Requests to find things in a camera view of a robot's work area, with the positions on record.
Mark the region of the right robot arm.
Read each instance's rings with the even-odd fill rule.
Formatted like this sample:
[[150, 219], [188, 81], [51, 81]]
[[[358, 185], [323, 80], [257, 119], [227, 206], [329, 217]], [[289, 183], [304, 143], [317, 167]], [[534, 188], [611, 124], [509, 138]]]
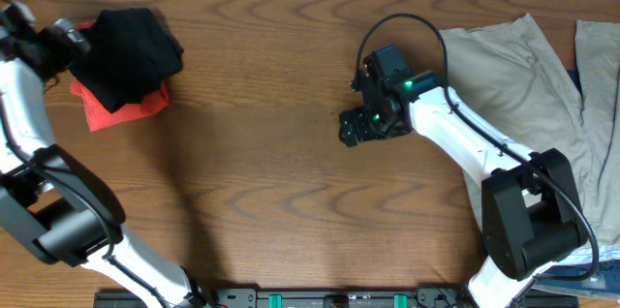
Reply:
[[510, 139], [465, 105], [432, 71], [385, 75], [360, 69], [351, 83], [359, 108], [341, 113], [349, 147], [415, 132], [438, 145], [480, 188], [487, 252], [460, 306], [508, 307], [554, 264], [595, 236], [576, 194], [568, 158]]

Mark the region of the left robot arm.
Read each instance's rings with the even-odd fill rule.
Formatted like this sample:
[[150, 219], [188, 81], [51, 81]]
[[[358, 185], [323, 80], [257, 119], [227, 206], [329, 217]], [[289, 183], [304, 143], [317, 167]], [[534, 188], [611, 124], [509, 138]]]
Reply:
[[126, 225], [109, 186], [55, 141], [46, 83], [90, 45], [67, 19], [42, 31], [18, 1], [1, 9], [1, 226], [41, 262], [109, 277], [148, 307], [213, 307], [187, 270]]

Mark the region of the black t-shirt with logo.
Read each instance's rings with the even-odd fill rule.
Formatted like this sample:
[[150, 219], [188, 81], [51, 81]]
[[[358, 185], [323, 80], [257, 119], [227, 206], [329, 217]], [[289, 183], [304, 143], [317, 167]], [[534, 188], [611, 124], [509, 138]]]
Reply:
[[141, 103], [183, 70], [184, 48], [148, 8], [104, 10], [81, 33], [90, 51], [70, 71], [110, 113]]

